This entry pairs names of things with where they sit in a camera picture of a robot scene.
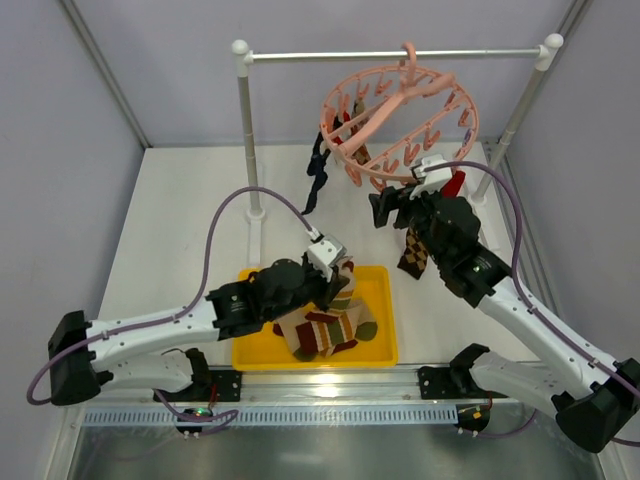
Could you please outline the beige striped sock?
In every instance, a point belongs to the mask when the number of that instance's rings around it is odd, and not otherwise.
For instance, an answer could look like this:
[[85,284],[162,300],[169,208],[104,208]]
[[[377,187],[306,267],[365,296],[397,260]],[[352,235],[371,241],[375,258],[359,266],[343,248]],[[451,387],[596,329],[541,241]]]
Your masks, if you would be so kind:
[[358,344],[350,323],[342,320],[333,323],[281,321],[274,324],[273,333],[284,338],[291,354],[302,362],[310,362],[318,356],[328,358]]
[[308,307],[301,308],[293,313],[287,314],[282,317],[275,323],[284,321],[285,323],[293,322],[297,320],[299,322],[303,322],[305,320],[309,321],[317,321],[329,323],[331,320],[334,320],[338,315],[344,312],[349,306],[355,304],[354,299],[354,290],[342,290],[336,299],[330,305],[330,308],[327,311],[321,311],[316,307]]
[[355,348],[361,341],[371,341],[378,333],[378,324],[363,300],[356,300],[329,323],[319,328],[318,352],[329,357]]

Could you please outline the pink round clip hanger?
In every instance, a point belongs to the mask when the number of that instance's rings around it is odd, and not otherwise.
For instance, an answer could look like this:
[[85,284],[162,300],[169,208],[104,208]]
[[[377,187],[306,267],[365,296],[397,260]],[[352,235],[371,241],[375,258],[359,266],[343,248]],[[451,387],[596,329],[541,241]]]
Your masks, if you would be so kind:
[[[463,160],[477,139],[479,112],[455,73],[420,65],[410,42],[402,51],[404,57],[395,63],[347,76],[322,103],[319,132],[356,186],[365,179],[377,190],[392,182],[411,183],[412,162],[433,154],[449,129],[459,137],[451,161]],[[334,129],[334,118],[350,113],[357,97],[366,110]]]

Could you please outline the navy blue sock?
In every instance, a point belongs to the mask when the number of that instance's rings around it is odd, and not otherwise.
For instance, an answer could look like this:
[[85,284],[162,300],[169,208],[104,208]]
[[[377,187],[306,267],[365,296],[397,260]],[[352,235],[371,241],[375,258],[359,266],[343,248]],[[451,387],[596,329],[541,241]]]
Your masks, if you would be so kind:
[[328,174],[325,168],[330,154],[331,150],[325,145],[322,133],[319,132],[312,147],[312,154],[306,170],[306,174],[313,178],[313,182],[305,208],[302,211],[303,215],[312,213],[317,206],[318,193],[328,180]]

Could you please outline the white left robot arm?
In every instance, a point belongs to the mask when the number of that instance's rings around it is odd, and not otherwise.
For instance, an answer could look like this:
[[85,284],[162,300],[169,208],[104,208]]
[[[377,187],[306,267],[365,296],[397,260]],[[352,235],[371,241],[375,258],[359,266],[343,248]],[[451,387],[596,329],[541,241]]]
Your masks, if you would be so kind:
[[215,380],[199,345],[258,333],[307,305],[326,312],[353,269],[344,257],[325,278],[308,259],[280,259],[179,311],[109,322],[67,313],[48,342],[51,402],[76,405],[128,389],[151,389],[155,401],[203,401]]

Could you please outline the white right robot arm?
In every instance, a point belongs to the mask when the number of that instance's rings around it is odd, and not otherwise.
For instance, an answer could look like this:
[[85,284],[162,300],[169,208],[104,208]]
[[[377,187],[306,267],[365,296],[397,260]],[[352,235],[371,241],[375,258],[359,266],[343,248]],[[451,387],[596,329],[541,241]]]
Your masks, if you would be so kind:
[[513,269],[480,243],[480,220],[464,198],[388,187],[369,203],[375,227],[395,212],[394,227],[411,230],[424,244],[447,289],[509,330],[549,370],[471,344],[449,363],[450,381],[461,393],[517,399],[553,418],[591,453],[601,452],[638,413],[638,361],[599,350],[522,287]]

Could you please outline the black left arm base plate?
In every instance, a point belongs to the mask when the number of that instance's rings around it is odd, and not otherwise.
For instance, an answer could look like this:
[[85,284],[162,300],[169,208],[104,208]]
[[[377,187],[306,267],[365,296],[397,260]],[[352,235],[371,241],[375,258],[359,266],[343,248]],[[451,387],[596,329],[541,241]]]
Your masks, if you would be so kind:
[[231,369],[210,371],[210,379],[206,381],[199,401],[208,403],[236,403],[241,399],[243,374]]

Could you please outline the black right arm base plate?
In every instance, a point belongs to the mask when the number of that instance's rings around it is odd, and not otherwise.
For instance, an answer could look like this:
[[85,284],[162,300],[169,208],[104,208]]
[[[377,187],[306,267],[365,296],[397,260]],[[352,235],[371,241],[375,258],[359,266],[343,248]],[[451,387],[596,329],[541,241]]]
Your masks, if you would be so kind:
[[417,378],[423,400],[505,398],[498,392],[481,389],[466,369],[422,366]]

